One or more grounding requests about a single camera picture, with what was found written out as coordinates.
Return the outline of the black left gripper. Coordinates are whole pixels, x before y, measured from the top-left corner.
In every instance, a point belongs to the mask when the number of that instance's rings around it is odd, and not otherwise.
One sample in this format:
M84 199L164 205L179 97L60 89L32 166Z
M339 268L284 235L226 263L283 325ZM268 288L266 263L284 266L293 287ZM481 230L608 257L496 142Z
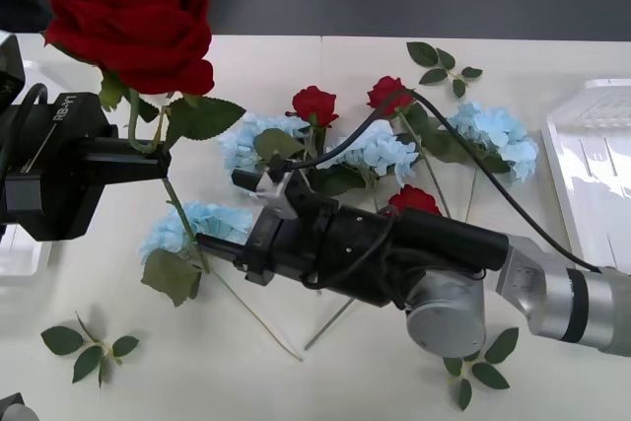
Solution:
M84 236L102 185L162 179L171 154L136 150L117 135L94 93L62 93L35 104L17 132L1 193L1 223L38 242ZM75 147L80 145L80 164Z

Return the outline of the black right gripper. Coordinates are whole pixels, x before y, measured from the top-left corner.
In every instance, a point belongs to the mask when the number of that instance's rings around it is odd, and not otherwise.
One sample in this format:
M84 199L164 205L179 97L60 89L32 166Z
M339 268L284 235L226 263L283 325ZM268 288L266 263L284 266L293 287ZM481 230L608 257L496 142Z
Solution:
M344 205L323 195L307 194L307 207L293 220L284 220L271 209L260 191L254 193L264 203L245 245L198 233L196 244L215 257L231 262L245 280L266 286L279 275L313 283L327 264L325 241Z

